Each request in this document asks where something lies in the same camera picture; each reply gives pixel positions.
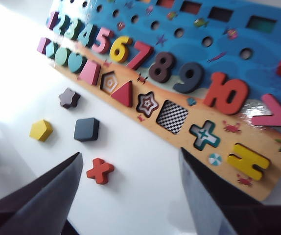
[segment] number 6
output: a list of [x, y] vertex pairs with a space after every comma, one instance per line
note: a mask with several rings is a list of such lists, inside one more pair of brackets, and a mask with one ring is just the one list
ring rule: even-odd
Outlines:
[[126, 61], [129, 56], [129, 49], [124, 44], [131, 45], [132, 42], [133, 39], [127, 36], [118, 37], [110, 49], [110, 58], [119, 63]]

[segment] red triangle piece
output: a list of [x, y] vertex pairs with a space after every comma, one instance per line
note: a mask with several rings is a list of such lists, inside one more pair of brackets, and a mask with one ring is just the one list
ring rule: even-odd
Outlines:
[[133, 86], [132, 81], [125, 83], [122, 87], [112, 93], [111, 97], [116, 99], [126, 107], [133, 106]]

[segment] red number 7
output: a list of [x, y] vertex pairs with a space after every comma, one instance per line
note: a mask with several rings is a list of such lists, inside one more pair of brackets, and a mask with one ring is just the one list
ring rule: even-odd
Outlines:
[[137, 70], [142, 63], [153, 53], [154, 48], [140, 41], [135, 42], [134, 48], [140, 52], [128, 63], [127, 67]]

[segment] black square piece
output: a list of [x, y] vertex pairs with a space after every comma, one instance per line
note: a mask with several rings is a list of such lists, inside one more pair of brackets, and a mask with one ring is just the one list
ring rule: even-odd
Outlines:
[[98, 139], [99, 121], [95, 118], [76, 121], [74, 139], [78, 141], [95, 141]]

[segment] printed crab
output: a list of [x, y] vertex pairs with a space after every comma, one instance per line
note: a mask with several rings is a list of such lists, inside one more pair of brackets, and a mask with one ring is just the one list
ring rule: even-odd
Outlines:
[[232, 132], [232, 133], [239, 133], [239, 132], [241, 132], [241, 130], [239, 129], [239, 127], [240, 127], [240, 123], [239, 122], [237, 122], [236, 125], [229, 125], [229, 124], [227, 124], [226, 121], [223, 121], [223, 124], [225, 125], [225, 127], [223, 127], [223, 129], [228, 131], [228, 132]]
[[243, 178], [240, 176], [240, 174], [237, 174], [237, 177], [238, 177], [238, 182], [241, 184], [241, 185], [246, 185], [246, 186], [251, 186], [252, 185], [252, 178], [248, 177], [247, 179]]

